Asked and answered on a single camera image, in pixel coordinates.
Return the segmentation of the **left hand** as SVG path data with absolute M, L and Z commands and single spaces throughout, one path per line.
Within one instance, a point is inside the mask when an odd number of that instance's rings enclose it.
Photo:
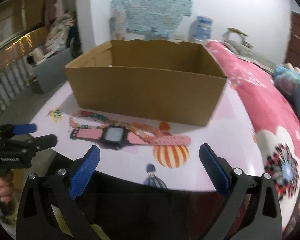
M 8 204 L 12 201 L 15 192 L 13 185 L 14 174 L 11 170 L 6 175 L 0 177 L 0 201 Z

